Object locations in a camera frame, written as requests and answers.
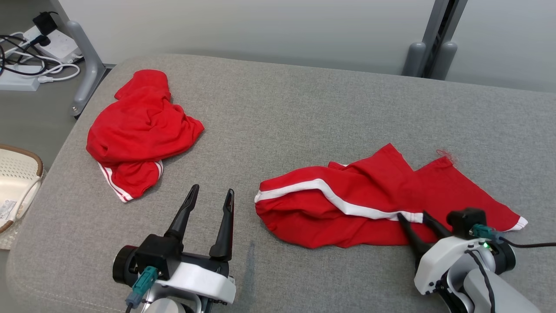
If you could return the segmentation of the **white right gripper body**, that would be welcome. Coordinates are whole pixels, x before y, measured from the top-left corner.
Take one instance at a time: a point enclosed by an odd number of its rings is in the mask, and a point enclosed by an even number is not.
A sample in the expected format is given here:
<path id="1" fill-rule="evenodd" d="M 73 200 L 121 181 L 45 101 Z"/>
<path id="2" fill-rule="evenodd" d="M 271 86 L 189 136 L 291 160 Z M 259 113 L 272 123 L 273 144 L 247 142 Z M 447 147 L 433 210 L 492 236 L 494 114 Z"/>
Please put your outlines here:
<path id="1" fill-rule="evenodd" d="M 467 274 L 479 268 L 466 251 L 472 251 L 486 271 L 497 275 L 512 271 L 516 266 L 516 254 L 507 243 L 450 236 L 440 239 L 421 257 L 414 279 L 419 293 L 426 295 L 439 290 L 437 281 L 445 284 L 450 292 L 461 293 Z"/>

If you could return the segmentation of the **flat white box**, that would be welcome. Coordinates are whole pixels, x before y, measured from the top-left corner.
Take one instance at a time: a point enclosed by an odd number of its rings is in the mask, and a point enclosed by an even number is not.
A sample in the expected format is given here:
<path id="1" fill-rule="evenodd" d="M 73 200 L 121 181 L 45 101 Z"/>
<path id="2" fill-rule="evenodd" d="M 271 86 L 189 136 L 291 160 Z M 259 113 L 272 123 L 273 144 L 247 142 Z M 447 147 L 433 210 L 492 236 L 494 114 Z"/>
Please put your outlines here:
<path id="1" fill-rule="evenodd" d="M 0 71 L 0 91 L 36 91 L 40 85 L 37 77 L 20 75 L 9 70 L 37 73 L 41 69 L 38 65 L 6 65 L 5 69 Z"/>

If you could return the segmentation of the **white power strip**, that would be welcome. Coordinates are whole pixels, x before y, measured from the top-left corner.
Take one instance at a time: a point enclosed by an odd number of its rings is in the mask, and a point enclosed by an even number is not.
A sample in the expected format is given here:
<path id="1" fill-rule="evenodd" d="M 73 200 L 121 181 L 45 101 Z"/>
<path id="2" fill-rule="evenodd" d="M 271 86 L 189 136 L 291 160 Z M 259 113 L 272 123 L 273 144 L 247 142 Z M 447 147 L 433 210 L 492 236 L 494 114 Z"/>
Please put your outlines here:
<path id="1" fill-rule="evenodd" d="M 39 43 L 34 47 L 42 55 L 61 61 L 62 63 L 73 63 L 82 58 L 82 52 L 78 48 L 75 40 L 59 30 L 54 30 L 47 35 L 50 43 L 41 46 Z"/>

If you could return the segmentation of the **black power adapter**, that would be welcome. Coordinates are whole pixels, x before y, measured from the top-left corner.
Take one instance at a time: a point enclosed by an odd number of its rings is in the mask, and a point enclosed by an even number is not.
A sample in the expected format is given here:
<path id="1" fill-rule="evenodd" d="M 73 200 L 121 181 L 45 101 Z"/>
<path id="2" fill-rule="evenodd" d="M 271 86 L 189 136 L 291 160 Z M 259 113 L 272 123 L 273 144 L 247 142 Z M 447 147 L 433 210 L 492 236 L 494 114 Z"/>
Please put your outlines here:
<path id="1" fill-rule="evenodd" d="M 38 28 L 40 34 L 48 36 L 54 30 L 58 29 L 58 25 L 54 21 L 52 14 L 58 14 L 54 11 L 40 12 L 38 16 L 33 18 L 34 25 Z"/>

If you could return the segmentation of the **white laundry basket brown rim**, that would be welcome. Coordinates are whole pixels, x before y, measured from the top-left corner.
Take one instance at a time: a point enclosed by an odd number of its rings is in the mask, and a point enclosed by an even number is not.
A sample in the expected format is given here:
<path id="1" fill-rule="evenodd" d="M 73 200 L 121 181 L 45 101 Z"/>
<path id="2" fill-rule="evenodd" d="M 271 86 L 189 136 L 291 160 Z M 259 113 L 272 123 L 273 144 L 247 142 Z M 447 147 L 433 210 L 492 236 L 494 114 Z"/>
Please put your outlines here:
<path id="1" fill-rule="evenodd" d="M 0 234 L 24 218 L 43 177 L 43 161 L 38 155 L 0 144 Z"/>

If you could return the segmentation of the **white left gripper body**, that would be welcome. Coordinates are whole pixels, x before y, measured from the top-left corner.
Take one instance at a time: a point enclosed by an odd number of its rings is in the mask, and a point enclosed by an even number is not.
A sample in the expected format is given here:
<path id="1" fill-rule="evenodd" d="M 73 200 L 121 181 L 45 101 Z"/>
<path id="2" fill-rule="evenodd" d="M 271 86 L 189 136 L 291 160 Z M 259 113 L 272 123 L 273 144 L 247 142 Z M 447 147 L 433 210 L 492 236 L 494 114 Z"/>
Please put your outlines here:
<path id="1" fill-rule="evenodd" d="M 132 289 L 127 305 L 153 305 L 167 298 L 194 301 L 197 305 L 234 303 L 237 289 L 234 277 L 228 275 L 228 262 L 183 253 L 179 267 L 165 281 L 158 278 L 157 269 L 151 266 L 139 273 L 136 250 L 135 246 L 125 246 L 113 261 L 114 281 Z"/>

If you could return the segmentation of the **grey partition post with foot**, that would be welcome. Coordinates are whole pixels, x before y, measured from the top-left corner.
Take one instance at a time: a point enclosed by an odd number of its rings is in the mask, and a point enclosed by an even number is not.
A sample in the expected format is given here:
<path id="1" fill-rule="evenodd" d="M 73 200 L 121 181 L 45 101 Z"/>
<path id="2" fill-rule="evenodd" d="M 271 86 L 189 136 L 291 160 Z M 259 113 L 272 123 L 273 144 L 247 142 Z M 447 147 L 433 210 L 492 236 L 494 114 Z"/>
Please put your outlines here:
<path id="1" fill-rule="evenodd" d="M 450 0 L 435 0 L 423 38 L 409 46 L 401 75 L 405 77 L 422 77 L 428 57 L 446 14 Z"/>
<path id="2" fill-rule="evenodd" d="M 447 8 L 432 45 L 430 60 L 427 62 L 425 70 L 426 78 L 435 80 L 446 79 L 457 52 L 457 44 L 453 42 L 453 35 L 466 5 L 467 0 L 447 0 Z"/>

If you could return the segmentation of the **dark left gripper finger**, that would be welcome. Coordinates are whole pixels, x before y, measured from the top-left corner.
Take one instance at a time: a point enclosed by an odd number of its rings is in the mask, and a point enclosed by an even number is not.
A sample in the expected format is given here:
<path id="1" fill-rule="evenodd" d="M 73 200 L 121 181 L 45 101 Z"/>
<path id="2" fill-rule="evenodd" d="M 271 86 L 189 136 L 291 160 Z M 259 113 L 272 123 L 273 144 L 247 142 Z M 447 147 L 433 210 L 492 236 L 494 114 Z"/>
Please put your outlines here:
<path id="1" fill-rule="evenodd" d="M 170 224 L 168 230 L 165 232 L 165 237 L 174 238 L 178 242 L 183 241 L 190 213 L 196 206 L 199 190 L 200 186 L 198 184 L 194 184 L 191 187 L 189 193 L 183 201 L 183 204 L 181 204 L 177 214 L 175 214 L 175 217 L 173 218 L 173 221 Z"/>
<path id="2" fill-rule="evenodd" d="M 229 189 L 223 205 L 223 216 L 215 244 L 209 256 L 216 261 L 230 261 L 233 252 L 235 192 Z"/>

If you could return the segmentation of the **red shorts with white stripe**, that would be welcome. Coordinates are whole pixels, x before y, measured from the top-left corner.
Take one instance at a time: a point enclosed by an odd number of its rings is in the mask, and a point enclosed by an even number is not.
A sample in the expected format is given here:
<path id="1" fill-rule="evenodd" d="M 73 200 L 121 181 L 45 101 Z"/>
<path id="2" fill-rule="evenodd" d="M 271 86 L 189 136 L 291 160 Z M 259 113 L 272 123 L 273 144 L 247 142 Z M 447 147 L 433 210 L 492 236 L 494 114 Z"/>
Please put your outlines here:
<path id="1" fill-rule="evenodd" d="M 489 226 L 503 232 L 528 223 L 459 172 L 450 158 L 413 170 L 392 144 L 348 165 L 330 162 L 263 181 L 254 202 L 276 237 L 306 248 L 407 245 L 398 214 L 425 243 L 437 238 L 425 226 L 424 213 L 447 226 L 449 212 L 478 208 Z"/>

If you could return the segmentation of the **grey slanted partition end post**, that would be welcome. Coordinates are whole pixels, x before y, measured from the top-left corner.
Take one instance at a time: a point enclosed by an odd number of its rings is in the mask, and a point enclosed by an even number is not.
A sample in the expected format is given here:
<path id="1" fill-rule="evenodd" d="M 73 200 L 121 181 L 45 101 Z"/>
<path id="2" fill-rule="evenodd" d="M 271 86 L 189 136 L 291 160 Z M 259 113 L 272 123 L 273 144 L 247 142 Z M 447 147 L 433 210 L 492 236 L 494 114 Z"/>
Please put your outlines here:
<path id="1" fill-rule="evenodd" d="M 49 1 L 52 3 L 55 11 L 58 12 L 61 20 L 63 20 L 68 32 L 75 40 L 78 48 L 82 52 L 83 59 L 85 60 L 83 79 L 76 91 L 69 111 L 69 114 L 77 120 L 81 116 L 81 113 L 85 109 L 86 105 L 89 103 L 91 96 L 103 80 L 106 67 L 101 61 L 82 26 L 76 21 L 68 18 L 59 0 Z"/>

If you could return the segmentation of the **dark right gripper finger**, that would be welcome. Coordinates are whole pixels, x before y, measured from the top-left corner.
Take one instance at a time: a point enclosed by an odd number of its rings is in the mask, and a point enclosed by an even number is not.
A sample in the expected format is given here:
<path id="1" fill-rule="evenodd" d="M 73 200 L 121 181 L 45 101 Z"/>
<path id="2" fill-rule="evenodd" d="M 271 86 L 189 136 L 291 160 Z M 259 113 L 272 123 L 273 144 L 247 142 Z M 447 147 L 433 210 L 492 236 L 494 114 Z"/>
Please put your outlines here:
<path id="1" fill-rule="evenodd" d="M 424 242 L 417 233 L 414 232 L 411 222 L 409 222 L 403 214 L 397 213 L 397 219 L 414 254 L 415 262 L 420 262 L 423 255 L 431 248 L 431 244 Z"/>
<path id="2" fill-rule="evenodd" d="M 453 236 L 450 230 L 448 230 L 441 224 L 441 222 L 433 218 L 433 216 L 426 211 L 423 212 L 423 224 L 432 230 L 439 240 Z"/>

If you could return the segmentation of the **red Bulls basketball jersey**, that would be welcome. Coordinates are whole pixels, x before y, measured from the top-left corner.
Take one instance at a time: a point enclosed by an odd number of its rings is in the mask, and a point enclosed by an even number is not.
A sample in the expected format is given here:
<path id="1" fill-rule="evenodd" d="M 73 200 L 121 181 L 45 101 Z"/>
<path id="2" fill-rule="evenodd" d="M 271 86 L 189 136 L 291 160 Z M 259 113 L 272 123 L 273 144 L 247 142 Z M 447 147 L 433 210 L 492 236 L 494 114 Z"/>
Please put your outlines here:
<path id="1" fill-rule="evenodd" d="M 163 160 L 188 151 L 205 128 L 172 103 L 162 71 L 135 72 L 114 97 L 92 123 L 86 150 L 119 200 L 127 203 L 156 185 Z"/>

